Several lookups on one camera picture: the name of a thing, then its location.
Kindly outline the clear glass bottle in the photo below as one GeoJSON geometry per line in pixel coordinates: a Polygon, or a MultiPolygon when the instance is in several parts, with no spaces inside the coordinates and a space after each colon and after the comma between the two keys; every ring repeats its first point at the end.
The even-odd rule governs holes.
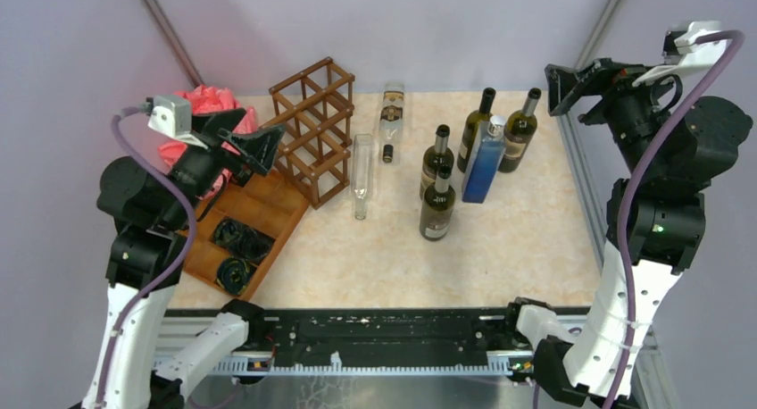
{"type": "Polygon", "coordinates": [[[353,145],[353,170],[351,190],[354,198],[354,218],[365,220],[372,194],[373,136],[368,133],[356,134],[353,145]]]}

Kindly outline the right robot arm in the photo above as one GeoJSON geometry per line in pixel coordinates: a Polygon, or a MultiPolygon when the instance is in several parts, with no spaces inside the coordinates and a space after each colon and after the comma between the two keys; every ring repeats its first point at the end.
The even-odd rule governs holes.
{"type": "Polygon", "coordinates": [[[636,359],[663,298],[691,266],[706,227],[704,190],[734,166],[753,119],[718,96],[683,98],[677,75],[642,81],[642,64],[593,61],[545,68],[548,109],[560,116],[582,97],[579,117],[606,125],[630,170],[607,204],[601,282],[579,333],[542,302],[519,298],[503,323],[514,348],[533,347],[533,381],[553,400],[633,408],[636,359]]]}

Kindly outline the brown wooden wine rack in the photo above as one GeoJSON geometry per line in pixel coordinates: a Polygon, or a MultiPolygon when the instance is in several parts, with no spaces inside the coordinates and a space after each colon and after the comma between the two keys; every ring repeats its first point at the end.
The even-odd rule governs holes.
{"type": "Polygon", "coordinates": [[[269,88],[281,124],[276,170],[314,209],[350,184],[355,76],[327,56],[269,88]]]}

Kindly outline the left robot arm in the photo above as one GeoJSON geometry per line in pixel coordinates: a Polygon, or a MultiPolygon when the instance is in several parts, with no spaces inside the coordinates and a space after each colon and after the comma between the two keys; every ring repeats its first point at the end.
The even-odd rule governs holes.
{"type": "Polygon", "coordinates": [[[261,307],[226,303],[211,324],[165,363],[154,355],[162,320],[198,233],[195,207],[224,171],[248,181],[272,167],[279,124],[238,134],[241,108],[195,115],[189,105],[156,97],[112,117],[124,156],[99,183],[97,206],[117,229],[106,267],[107,316],[94,377],[83,408],[182,408],[226,356],[267,342],[261,307]],[[144,114],[150,129],[186,149],[169,173],[158,171],[128,142],[121,123],[144,114]]]}

